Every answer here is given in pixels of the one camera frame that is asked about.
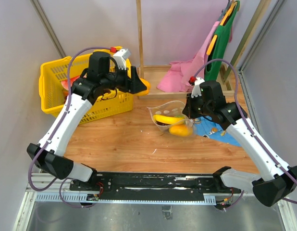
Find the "yellow bell pepper toy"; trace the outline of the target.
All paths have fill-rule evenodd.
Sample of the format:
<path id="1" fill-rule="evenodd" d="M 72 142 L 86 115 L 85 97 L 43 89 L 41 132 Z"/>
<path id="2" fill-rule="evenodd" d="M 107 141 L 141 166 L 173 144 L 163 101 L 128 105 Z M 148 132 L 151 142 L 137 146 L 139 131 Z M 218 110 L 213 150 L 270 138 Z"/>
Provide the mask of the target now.
<path id="1" fill-rule="evenodd" d="M 146 90 L 140 92 L 140 93 L 137 93 L 136 95 L 137 96 L 145 96 L 145 95 L 148 95 L 149 94 L 149 91 L 150 91 L 150 83 L 148 81 L 146 81 L 145 79 L 143 78 L 140 78 L 141 82 L 146 86 Z"/>

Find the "long yellow banana toy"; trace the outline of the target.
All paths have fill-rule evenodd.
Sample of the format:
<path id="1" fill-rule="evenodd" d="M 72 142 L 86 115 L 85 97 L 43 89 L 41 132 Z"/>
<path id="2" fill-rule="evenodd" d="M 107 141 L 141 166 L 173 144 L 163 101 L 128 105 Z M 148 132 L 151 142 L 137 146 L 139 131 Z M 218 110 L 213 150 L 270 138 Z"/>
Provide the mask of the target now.
<path id="1" fill-rule="evenodd" d="M 153 120 L 155 122 L 159 121 L 165 124 L 174 125 L 174 124 L 183 124 L 185 118 L 184 117 L 172 117 L 172 116 L 165 116 L 165 115 L 154 115 Z"/>

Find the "clear zip top bag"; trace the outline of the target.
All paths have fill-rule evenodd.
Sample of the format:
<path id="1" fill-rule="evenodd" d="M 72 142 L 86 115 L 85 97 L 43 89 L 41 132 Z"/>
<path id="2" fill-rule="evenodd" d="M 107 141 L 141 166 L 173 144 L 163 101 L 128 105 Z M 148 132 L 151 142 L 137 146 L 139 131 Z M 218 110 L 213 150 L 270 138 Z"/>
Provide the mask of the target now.
<path id="1" fill-rule="evenodd" d="M 161 132 L 184 138 L 196 135 L 194 120 L 183 114 L 184 102 L 170 101 L 160 106 L 147 108 L 151 120 Z"/>

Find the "yellow mango toy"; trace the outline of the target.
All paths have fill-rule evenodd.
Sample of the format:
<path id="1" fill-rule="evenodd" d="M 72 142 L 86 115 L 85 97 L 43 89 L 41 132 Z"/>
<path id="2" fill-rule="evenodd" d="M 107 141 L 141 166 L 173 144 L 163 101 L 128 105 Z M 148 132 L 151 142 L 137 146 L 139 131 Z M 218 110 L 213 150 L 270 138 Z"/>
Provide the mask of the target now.
<path id="1" fill-rule="evenodd" d="M 193 134 L 193 128 L 185 124 L 174 125 L 169 128 L 169 133 L 179 137 L 189 137 Z"/>

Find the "dark purple mangosteen toy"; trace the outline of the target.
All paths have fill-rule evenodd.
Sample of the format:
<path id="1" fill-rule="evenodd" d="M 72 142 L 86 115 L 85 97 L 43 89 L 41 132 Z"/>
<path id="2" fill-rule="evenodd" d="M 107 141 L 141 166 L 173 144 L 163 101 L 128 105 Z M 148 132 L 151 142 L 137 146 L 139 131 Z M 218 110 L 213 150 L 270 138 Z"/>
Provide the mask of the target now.
<path id="1" fill-rule="evenodd" d="M 156 124 L 158 126 L 161 126 L 161 127 L 168 127 L 168 126 L 170 126 L 169 124 L 165 124 L 165 123 L 162 123 L 162 122 L 159 122 L 159 121 L 157 121 Z"/>

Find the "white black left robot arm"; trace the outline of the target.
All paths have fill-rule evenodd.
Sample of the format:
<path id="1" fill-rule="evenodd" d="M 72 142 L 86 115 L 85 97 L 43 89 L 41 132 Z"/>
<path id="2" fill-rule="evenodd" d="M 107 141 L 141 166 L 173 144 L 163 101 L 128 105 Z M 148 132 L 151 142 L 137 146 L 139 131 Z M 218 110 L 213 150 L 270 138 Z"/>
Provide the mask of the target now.
<path id="1" fill-rule="evenodd" d="M 81 181 L 86 190 L 98 184 L 96 170 L 65 158 L 67 144 L 84 115 L 107 90 L 139 94 L 149 89 L 138 76 L 135 66 L 127 67 L 128 49 L 120 49 L 113 55 L 95 51 L 89 56 L 88 67 L 73 83 L 65 105 L 47 134 L 38 144 L 29 144 L 27 153 L 32 166 L 44 170 L 58 179 L 72 178 Z"/>

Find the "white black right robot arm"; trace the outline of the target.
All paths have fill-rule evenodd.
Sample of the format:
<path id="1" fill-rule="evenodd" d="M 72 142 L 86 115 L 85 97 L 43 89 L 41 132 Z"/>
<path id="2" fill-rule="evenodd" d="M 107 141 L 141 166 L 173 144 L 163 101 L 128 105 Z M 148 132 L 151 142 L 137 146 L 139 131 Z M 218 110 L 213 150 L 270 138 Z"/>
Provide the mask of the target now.
<path id="1" fill-rule="evenodd" d="M 297 166 L 284 161 L 256 131 L 247 113 L 237 103 L 228 103 L 219 82 L 192 77 L 192 92 L 183 114 L 191 119 L 208 116 L 245 150 L 259 173 L 251 174 L 225 166 L 213 173 L 212 186 L 222 193 L 228 188 L 251 192 L 271 207 L 297 187 Z"/>

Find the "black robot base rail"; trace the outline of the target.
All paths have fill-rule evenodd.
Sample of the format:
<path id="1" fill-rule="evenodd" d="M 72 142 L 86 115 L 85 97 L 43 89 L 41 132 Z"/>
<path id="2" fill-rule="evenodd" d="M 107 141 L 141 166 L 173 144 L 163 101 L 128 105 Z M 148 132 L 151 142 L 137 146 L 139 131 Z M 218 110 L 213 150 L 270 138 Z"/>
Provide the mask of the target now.
<path id="1" fill-rule="evenodd" d="M 207 194 L 239 194 L 240 189 L 217 189 L 211 174 L 161 174 L 101 172 L 96 184 L 72 180 L 71 191 L 88 192 L 87 201 L 102 190 L 100 201 L 114 203 L 206 203 Z"/>

